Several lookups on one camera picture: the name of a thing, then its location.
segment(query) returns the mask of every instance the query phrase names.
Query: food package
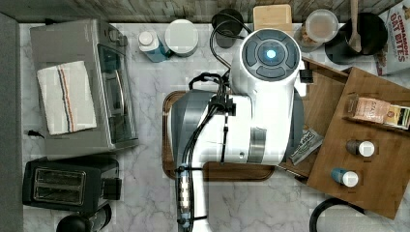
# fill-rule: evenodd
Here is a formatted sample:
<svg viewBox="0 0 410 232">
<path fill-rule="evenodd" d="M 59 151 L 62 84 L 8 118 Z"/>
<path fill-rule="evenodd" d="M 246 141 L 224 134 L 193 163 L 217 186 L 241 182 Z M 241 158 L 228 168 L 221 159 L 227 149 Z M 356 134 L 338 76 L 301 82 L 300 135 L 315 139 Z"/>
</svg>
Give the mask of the food package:
<svg viewBox="0 0 410 232">
<path fill-rule="evenodd" d="M 383 124 L 390 106 L 386 101 L 359 97 L 353 118 Z"/>
<path fill-rule="evenodd" d="M 378 74 L 410 68 L 410 0 L 398 3 L 379 16 L 386 24 L 389 37 L 385 47 L 375 55 Z"/>
<path fill-rule="evenodd" d="M 410 125 L 410 107 L 392 104 L 384 123 L 394 128 L 408 130 Z"/>
<path fill-rule="evenodd" d="M 304 128 L 304 135 L 295 153 L 290 156 L 294 165 L 304 160 L 314 150 L 316 150 L 323 142 L 323 136 L 318 134 L 314 129 Z"/>
</svg>

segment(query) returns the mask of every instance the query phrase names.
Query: wooden tray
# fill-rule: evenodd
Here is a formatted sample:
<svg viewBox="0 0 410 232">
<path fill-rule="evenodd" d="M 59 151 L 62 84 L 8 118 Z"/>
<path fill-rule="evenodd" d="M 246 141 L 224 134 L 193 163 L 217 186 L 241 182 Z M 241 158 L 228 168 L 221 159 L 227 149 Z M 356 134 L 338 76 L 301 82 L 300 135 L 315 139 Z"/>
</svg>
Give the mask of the wooden tray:
<svg viewBox="0 0 410 232">
<path fill-rule="evenodd" d="M 410 106 L 409 89 L 352 68 L 307 185 L 394 219 L 410 179 L 410 137 L 343 120 L 351 93 L 377 96 L 386 102 Z M 349 154 L 345 146 L 350 139 L 373 142 L 375 154 L 369 158 Z M 330 173 L 335 167 L 355 171 L 359 183 L 354 188 L 346 188 L 333 181 Z"/>
<path fill-rule="evenodd" d="M 328 126 L 337 107 L 338 100 L 343 92 L 348 74 L 321 65 L 304 58 L 307 69 L 313 70 L 314 83 L 307 87 L 307 96 L 303 98 L 305 108 L 305 124 L 325 136 Z M 169 94 L 162 106 L 162 169 L 164 173 L 174 179 L 174 161 L 171 155 L 167 138 L 166 120 L 171 105 L 180 99 L 185 92 L 177 91 Z M 317 152 L 308 158 L 293 165 L 288 159 L 279 167 L 301 177 L 308 177 L 316 160 Z M 204 166 L 206 181 L 264 181 L 272 176 L 274 167 L 268 165 L 249 165 L 226 163 L 220 166 L 218 162 L 209 162 Z"/>
</svg>

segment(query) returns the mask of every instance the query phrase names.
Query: canister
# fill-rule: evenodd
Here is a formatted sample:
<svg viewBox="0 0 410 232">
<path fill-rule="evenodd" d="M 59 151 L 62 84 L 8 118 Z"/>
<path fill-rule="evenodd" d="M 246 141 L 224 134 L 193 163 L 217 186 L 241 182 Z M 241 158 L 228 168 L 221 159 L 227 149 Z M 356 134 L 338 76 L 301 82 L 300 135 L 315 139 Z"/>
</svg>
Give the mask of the canister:
<svg viewBox="0 0 410 232">
<path fill-rule="evenodd" d="M 193 55 L 198 46 L 198 38 L 198 30 L 185 19 L 172 21 L 165 31 L 166 45 L 178 56 Z"/>
<path fill-rule="evenodd" d="M 328 10 L 312 12 L 294 36 L 302 52 L 312 52 L 337 34 L 338 21 L 335 14 Z"/>
</svg>

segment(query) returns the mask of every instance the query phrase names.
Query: silver appliance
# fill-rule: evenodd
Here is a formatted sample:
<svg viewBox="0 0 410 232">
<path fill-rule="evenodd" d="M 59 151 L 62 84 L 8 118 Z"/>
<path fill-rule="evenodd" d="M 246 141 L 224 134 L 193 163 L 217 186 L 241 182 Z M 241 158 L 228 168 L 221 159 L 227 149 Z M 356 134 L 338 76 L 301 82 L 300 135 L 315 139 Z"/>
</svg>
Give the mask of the silver appliance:
<svg viewBox="0 0 410 232">
<path fill-rule="evenodd" d="M 137 145 L 131 81 L 127 72 L 127 37 L 97 19 L 34 27 L 30 34 L 36 71 L 84 61 L 96 112 L 97 127 L 94 129 L 46 134 L 48 158 L 58 160 L 113 152 Z"/>
<path fill-rule="evenodd" d="M 178 231 L 212 231 L 205 163 L 279 165 L 293 154 L 304 125 L 301 96 L 307 86 L 301 80 L 309 73 L 304 69 L 292 37 L 260 29 L 244 39 L 224 76 L 207 73 L 193 80 L 216 82 L 216 94 L 193 89 L 172 104 L 167 131 L 176 168 Z M 233 95 L 226 90 L 229 72 Z"/>
</svg>

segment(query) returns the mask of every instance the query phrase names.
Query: small bottle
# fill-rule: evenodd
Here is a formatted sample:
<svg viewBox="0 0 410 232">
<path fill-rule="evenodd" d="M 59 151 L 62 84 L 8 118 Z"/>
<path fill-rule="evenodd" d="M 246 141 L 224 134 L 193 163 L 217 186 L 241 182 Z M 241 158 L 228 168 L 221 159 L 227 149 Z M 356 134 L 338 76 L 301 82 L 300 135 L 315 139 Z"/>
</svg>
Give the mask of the small bottle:
<svg viewBox="0 0 410 232">
<path fill-rule="evenodd" d="M 346 150 L 352 155 L 371 157 L 374 154 L 374 144 L 370 141 L 352 139 L 346 143 Z"/>
<path fill-rule="evenodd" d="M 166 52 L 157 33 L 152 30 L 144 31 L 138 37 L 139 49 L 144 52 L 152 62 L 158 63 L 166 60 Z"/>
<path fill-rule="evenodd" d="M 344 168 L 334 168 L 331 173 L 332 178 L 347 187 L 353 188 L 359 183 L 359 176 L 354 171 L 348 171 Z"/>
</svg>

